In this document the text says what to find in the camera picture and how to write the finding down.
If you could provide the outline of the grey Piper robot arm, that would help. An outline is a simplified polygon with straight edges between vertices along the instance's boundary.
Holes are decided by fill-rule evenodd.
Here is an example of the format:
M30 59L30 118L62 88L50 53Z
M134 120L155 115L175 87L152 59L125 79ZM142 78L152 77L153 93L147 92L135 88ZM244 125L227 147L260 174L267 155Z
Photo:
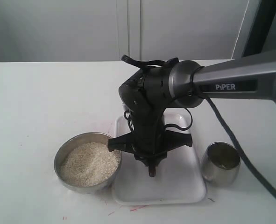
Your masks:
M164 122L168 108L194 108L203 96L271 99L276 103L276 50L210 66L192 60L122 61L138 68L119 87L129 110L129 133L108 142L109 151L131 153L147 167L158 166L167 153L191 146L189 134L176 133Z

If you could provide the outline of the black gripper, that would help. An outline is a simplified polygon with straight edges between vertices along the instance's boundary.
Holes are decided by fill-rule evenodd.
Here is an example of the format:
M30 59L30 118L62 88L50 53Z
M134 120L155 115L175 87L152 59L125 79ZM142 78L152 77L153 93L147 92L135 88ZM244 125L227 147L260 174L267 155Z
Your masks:
M192 136L184 133L187 127L164 122L165 108L139 114L128 110L124 112L130 132L108 140L110 152L119 150L134 155L149 168L156 168L167 157L169 151L181 146L192 146Z

